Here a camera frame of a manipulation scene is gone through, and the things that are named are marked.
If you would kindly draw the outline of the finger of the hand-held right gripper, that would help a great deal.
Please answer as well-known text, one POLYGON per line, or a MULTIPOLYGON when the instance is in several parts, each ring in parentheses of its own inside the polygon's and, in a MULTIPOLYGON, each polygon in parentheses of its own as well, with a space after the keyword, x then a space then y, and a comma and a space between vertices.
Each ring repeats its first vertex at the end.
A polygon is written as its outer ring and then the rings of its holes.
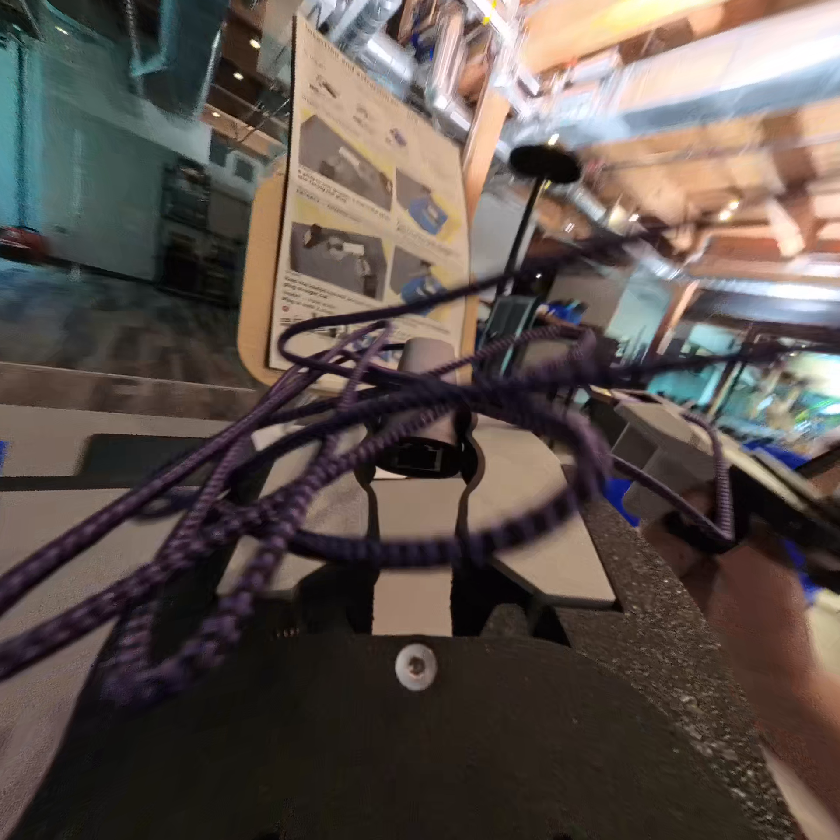
POLYGON ((643 471, 678 495, 715 478, 708 421, 655 396, 618 396, 616 415, 625 425, 615 457, 643 471))

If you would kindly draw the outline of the blue plastic storage bin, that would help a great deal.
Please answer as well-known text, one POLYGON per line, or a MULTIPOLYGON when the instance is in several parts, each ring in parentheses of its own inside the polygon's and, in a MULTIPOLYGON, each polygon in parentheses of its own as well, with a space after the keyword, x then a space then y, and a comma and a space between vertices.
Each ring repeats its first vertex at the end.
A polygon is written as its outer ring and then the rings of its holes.
POLYGON ((639 525, 640 519, 628 512, 624 507, 624 498, 633 481, 620 477, 613 477, 609 479, 603 491, 605 500, 624 518, 624 520, 633 528, 639 525))

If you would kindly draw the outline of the person's right forearm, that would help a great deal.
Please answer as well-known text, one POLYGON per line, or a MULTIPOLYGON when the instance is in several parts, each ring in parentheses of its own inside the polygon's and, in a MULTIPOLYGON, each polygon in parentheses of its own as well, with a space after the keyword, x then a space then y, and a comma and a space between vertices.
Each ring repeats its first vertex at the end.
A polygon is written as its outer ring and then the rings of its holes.
POLYGON ((799 781, 791 809, 801 838, 838 838, 838 676, 815 650, 783 542, 761 520, 719 555, 683 542, 664 517, 643 521, 639 531, 718 635, 772 763, 799 781))

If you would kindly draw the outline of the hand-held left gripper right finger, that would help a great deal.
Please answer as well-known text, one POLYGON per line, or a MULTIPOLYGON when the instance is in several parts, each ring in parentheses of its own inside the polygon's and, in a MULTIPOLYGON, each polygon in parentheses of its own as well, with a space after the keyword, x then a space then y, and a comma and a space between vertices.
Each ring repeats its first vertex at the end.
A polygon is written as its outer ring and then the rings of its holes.
MULTIPOLYGON (((456 534, 469 536, 538 508, 566 485, 561 460, 534 434, 478 416, 467 441, 476 471, 458 501, 456 534)), ((498 549, 479 569, 515 600, 616 607, 603 562, 579 512, 529 545, 498 549)))

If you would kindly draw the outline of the instruction sheet acrylic stand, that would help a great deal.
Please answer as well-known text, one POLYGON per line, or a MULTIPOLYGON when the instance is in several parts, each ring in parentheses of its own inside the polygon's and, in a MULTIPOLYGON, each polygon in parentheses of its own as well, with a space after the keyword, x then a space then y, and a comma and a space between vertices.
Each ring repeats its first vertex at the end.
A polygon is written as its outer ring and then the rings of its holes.
POLYGON ((369 78, 298 14, 285 195, 269 348, 291 325, 421 304, 392 340, 460 347, 463 299, 429 299, 469 279, 457 146, 369 78))

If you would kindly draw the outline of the black pole stand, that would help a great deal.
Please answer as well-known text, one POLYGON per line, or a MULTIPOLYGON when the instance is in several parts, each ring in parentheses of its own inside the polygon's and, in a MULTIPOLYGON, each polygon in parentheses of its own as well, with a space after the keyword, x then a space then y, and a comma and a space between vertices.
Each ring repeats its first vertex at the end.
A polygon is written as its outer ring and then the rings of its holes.
POLYGON ((514 174, 530 179, 532 187, 514 236, 503 274, 505 279, 497 286, 497 294, 512 296, 517 289, 519 255, 524 236, 538 198, 548 184, 568 186, 580 181, 582 165, 576 155, 556 145, 523 144, 514 148, 508 156, 508 164, 514 174))

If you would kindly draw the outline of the black shelving unit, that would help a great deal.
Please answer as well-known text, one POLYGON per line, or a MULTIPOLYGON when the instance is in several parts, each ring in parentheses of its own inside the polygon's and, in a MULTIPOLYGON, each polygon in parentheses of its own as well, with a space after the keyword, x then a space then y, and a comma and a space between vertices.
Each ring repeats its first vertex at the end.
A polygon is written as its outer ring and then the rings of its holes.
POLYGON ((232 309, 239 304, 250 205, 219 190, 185 157, 165 168, 155 285, 179 298, 232 309))

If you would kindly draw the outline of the grey usb hub with cable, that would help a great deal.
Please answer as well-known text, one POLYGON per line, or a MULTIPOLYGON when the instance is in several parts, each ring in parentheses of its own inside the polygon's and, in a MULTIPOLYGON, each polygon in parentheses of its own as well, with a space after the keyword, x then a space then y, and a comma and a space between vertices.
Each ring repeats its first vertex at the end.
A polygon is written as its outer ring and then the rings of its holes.
MULTIPOLYGON (((455 349, 451 344, 439 339, 414 338, 407 341, 398 370, 420 374, 454 360, 455 349)), ((374 464, 378 469, 407 478, 460 477, 468 483, 479 466, 471 438, 473 426, 472 412, 460 409, 387 448, 374 464)))

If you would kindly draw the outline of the wooden backing board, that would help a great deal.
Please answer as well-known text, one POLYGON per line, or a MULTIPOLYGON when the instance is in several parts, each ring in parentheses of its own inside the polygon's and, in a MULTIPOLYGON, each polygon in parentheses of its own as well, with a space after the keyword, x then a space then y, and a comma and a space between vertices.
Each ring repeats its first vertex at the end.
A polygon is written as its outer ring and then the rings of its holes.
MULTIPOLYGON (((508 118, 509 103, 488 80, 480 91, 474 118, 462 153, 466 218, 472 234, 476 210, 501 130, 508 118)), ((248 246, 238 315, 238 356, 247 372, 260 385, 272 386, 280 371, 266 365, 274 289, 277 278, 278 243, 285 207, 287 158, 274 163, 270 174, 257 187, 251 205, 248 246)))

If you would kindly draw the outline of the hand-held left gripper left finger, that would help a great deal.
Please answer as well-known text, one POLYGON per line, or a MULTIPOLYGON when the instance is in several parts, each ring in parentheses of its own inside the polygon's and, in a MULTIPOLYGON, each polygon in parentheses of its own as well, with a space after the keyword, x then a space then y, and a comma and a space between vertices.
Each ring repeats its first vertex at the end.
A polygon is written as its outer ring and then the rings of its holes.
MULTIPOLYGON (((278 458, 270 468, 266 482, 259 493, 259 501, 272 496, 298 478, 309 461, 318 453, 320 445, 320 442, 314 439, 278 458)), ((374 536, 378 531, 378 525, 371 489, 363 485, 354 473, 348 473, 336 479, 315 496, 308 509, 303 528, 321 535, 350 539, 374 536)), ((217 596, 223 597, 233 592, 239 578, 246 571, 258 549, 259 540, 250 536, 244 536, 236 543, 217 585, 217 596)), ((307 559, 288 551, 279 562, 261 595, 289 599, 306 577, 320 571, 324 566, 325 563, 320 560, 307 559)))

